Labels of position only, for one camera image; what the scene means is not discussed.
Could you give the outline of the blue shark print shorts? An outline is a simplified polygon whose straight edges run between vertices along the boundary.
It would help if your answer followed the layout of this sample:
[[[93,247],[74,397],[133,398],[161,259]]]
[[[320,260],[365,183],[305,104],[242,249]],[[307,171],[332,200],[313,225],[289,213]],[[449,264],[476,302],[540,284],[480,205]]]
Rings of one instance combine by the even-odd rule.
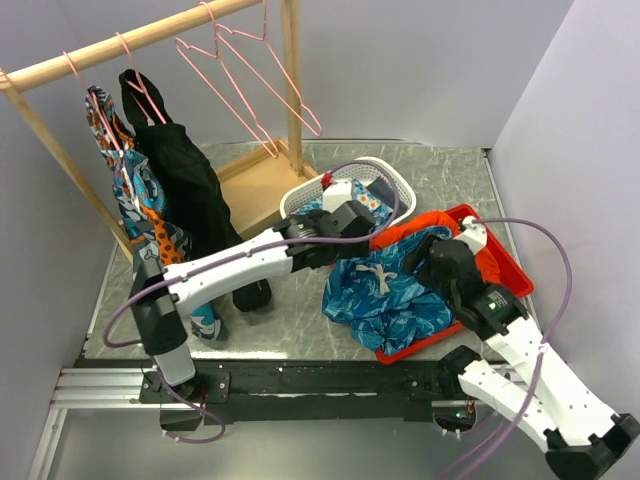
[[[451,238],[444,227],[429,227],[365,257],[337,261],[324,289],[323,314],[347,325],[366,348],[387,355],[449,327],[453,314],[445,303],[402,271],[404,257],[428,234]]]

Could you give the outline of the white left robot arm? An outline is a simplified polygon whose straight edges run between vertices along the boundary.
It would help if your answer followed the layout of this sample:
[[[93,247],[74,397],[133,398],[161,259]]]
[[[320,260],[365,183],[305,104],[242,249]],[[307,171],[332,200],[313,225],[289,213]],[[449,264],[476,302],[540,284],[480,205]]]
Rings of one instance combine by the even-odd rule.
[[[183,326],[186,315],[257,281],[363,256],[374,226],[370,211],[349,200],[333,212],[289,216],[242,244],[199,260],[143,264],[131,290],[130,309],[165,392],[179,402],[198,392],[199,377]]]

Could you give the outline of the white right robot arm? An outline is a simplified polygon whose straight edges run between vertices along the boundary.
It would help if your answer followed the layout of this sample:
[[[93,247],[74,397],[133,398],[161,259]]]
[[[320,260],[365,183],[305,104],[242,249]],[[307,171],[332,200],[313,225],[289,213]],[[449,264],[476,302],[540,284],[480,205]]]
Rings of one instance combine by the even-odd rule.
[[[617,413],[544,342],[512,292],[483,280],[479,244],[429,234],[403,262],[405,273],[436,293],[457,320],[497,352],[521,381],[500,374],[475,351],[459,347],[442,359],[440,391],[490,406],[542,451],[559,479],[599,479],[639,437],[639,422]]]

